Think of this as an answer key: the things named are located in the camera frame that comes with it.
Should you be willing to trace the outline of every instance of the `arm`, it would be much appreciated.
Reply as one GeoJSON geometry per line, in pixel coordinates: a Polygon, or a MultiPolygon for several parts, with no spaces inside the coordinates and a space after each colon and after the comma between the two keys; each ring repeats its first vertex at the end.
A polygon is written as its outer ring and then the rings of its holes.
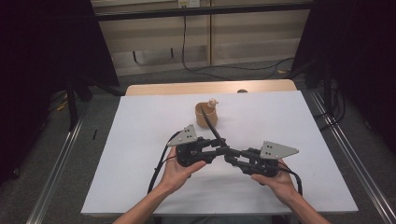
{"type": "Polygon", "coordinates": [[[275,177],[252,175],[251,178],[270,187],[276,197],[287,205],[302,223],[330,223],[297,192],[289,174],[280,171],[275,177]]]}
{"type": "MultiPolygon", "coordinates": [[[[174,156],[176,156],[176,148],[172,147],[167,158],[174,156]]],[[[169,159],[165,164],[165,170],[160,184],[114,223],[144,223],[167,196],[180,189],[193,173],[205,165],[206,163],[204,161],[198,161],[185,168],[177,163],[176,158],[169,159]]]]}

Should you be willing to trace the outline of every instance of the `forearm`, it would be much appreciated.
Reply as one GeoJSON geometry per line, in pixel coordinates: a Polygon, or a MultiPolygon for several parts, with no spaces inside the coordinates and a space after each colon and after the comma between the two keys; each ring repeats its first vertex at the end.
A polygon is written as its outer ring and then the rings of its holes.
{"type": "Polygon", "coordinates": [[[119,217],[114,223],[145,223],[151,214],[157,209],[158,205],[170,194],[169,190],[158,186],[145,198],[137,203],[128,212],[119,217]]]}
{"type": "Polygon", "coordinates": [[[304,224],[327,224],[327,221],[319,214],[300,194],[296,194],[292,200],[286,202],[294,215],[304,224]]]}

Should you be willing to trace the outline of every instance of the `wooden object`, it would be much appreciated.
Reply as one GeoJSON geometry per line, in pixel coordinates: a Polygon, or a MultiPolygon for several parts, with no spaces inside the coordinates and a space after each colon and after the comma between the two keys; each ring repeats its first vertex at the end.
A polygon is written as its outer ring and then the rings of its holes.
{"type": "Polygon", "coordinates": [[[201,128],[209,128],[207,125],[204,114],[201,111],[201,108],[205,111],[207,119],[209,119],[210,124],[212,124],[213,127],[218,124],[218,114],[216,113],[216,103],[215,105],[211,105],[210,101],[209,102],[201,102],[198,103],[195,106],[195,116],[197,118],[197,124],[201,128]]]}
{"type": "Polygon", "coordinates": [[[291,80],[279,79],[132,85],[128,88],[125,95],[236,93],[240,90],[245,90],[247,92],[297,91],[291,80]]]}

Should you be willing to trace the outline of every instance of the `metal frame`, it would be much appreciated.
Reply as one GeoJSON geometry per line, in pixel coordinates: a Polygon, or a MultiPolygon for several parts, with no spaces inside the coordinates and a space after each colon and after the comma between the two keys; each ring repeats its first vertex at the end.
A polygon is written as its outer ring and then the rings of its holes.
{"type": "Polygon", "coordinates": [[[90,103],[84,104],[82,107],[82,112],[79,119],[77,120],[74,129],[69,132],[62,147],[61,153],[59,154],[58,160],[55,162],[54,167],[49,175],[46,185],[40,193],[37,201],[35,202],[35,207],[33,208],[26,224],[39,224],[42,223],[44,216],[47,213],[47,209],[50,205],[53,194],[55,193],[56,187],[61,179],[61,173],[64,170],[64,166],[67,163],[67,158],[69,157],[71,151],[73,150],[73,145],[78,137],[79,130],[82,125],[82,121],[88,112],[90,103]]]}
{"type": "MultiPolygon", "coordinates": [[[[316,92],[311,91],[310,93],[320,113],[325,113],[326,108],[323,105],[325,102],[320,96],[320,94],[317,91],[316,92]]],[[[335,123],[335,119],[333,117],[325,115],[324,118],[327,124],[335,123]]],[[[361,159],[359,158],[353,146],[347,140],[347,137],[344,135],[340,126],[335,123],[330,127],[330,129],[332,131],[332,134],[334,135],[335,140],[337,141],[340,148],[345,153],[345,156],[348,159],[353,170],[355,171],[358,179],[361,181],[361,184],[363,185],[364,189],[366,190],[367,194],[372,200],[379,215],[384,220],[384,223],[387,224],[396,223],[395,212],[390,206],[390,203],[388,202],[386,196],[379,188],[379,186],[375,183],[375,181],[370,176],[370,174],[367,172],[366,168],[361,162],[361,159]]]]}
{"type": "Polygon", "coordinates": [[[188,7],[173,8],[152,11],[98,13],[94,17],[98,21],[121,21],[149,18],[202,16],[215,14],[249,13],[264,11],[289,11],[310,9],[316,4],[314,2],[261,4],[252,6],[230,6],[230,7],[188,7]]]}

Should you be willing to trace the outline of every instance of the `white board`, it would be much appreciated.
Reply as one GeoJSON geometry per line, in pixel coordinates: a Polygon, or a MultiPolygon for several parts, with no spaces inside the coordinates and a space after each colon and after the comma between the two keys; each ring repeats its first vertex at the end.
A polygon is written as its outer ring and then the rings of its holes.
{"type": "MultiPolygon", "coordinates": [[[[358,210],[302,94],[277,91],[122,97],[81,213],[118,215],[138,203],[147,193],[169,137],[195,124],[195,105],[212,97],[219,101],[216,129],[231,148],[260,149],[264,140],[296,147],[300,152],[284,161],[303,180],[308,202],[319,212],[358,210]]],[[[194,126],[198,136],[215,138],[210,130],[194,126]]],[[[269,188],[217,157],[154,213],[213,216],[289,212],[269,188]]]]}

